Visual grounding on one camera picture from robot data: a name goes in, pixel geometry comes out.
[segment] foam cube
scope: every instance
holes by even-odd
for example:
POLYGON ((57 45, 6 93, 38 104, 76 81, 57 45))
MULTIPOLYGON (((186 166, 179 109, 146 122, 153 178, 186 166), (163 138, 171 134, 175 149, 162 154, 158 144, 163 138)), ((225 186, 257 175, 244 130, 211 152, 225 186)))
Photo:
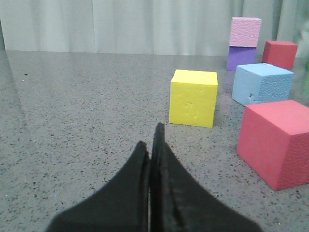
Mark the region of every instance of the foam cube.
POLYGON ((274 190, 309 183, 309 108, 295 101, 246 106, 237 152, 274 190))
POLYGON ((298 45, 290 41, 266 41, 262 62, 292 69, 298 45))
POLYGON ((230 46, 257 47, 262 20, 253 17, 232 17, 230 46))
POLYGON ((236 68, 232 99, 242 105, 288 100, 294 73, 271 64, 236 68))
POLYGON ((231 47, 228 51, 226 69, 235 71, 238 65, 254 64, 256 47, 231 47))
POLYGON ((169 122, 213 127, 216 72, 176 70, 170 88, 169 122))

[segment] table surface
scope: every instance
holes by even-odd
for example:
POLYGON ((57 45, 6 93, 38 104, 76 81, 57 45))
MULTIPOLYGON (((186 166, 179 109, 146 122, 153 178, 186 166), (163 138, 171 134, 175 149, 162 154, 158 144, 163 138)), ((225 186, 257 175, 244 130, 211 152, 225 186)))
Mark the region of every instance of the table surface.
MULTIPOLYGON (((266 232, 309 228, 309 185, 273 191, 236 153, 244 107, 227 57, 0 52, 0 231, 44 231, 108 182, 158 122, 188 172, 266 232), (169 124, 176 69, 218 73, 213 128, 169 124)), ((309 106, 306 59, 290 99, 309 106)))

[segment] textured foam surface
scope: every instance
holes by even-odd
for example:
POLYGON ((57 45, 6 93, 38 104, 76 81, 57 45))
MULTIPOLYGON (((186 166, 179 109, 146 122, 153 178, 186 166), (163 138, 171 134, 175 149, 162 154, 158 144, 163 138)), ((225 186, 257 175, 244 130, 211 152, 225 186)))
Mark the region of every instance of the textured foam surface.
POLYGON ((309 108, 295 101, 248 105, 237 152, 274 190, 309 183, 309 108))
POLYGON ((261 232, 200 186, 180 164, 158 124, 151 157, 151 232, 261 232))
POLYGON ((176 70, 170 89, 169 122, 213 127, 216 72, 176 70))
POLYGON ((253 17, 232 17, 230 46, 256 47, 262 20, 253 17))
POLYGON ((228 51, 226 69, 235 71, 238 65, 254 64, 256 47, 231 47, 228 51))
POLYGON ((298 45, 290 41, 266 41, 262 62, 292 69, 298 45))
POLYGON ((294 73, 271 64, 239 65, 232 98, 242 105, 288 100, 294 73))

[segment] dent in blue cube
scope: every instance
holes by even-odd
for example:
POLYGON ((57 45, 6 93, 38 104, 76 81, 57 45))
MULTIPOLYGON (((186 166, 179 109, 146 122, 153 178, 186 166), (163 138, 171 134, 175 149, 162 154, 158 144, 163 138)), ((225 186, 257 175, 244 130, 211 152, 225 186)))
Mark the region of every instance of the dent in blue cube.
POLYGON ((242 105, 288 100, 293 76, 267 63, 238 65, 232 98, 242 105))

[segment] white curtain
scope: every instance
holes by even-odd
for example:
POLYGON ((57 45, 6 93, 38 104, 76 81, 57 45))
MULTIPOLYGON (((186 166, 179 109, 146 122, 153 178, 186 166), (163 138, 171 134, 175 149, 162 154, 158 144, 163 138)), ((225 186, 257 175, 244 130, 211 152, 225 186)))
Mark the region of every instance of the white curtain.
POLYGON ((6 50, 226 56, 231 17, 309 56, 309 0, 1 0, 6 50))

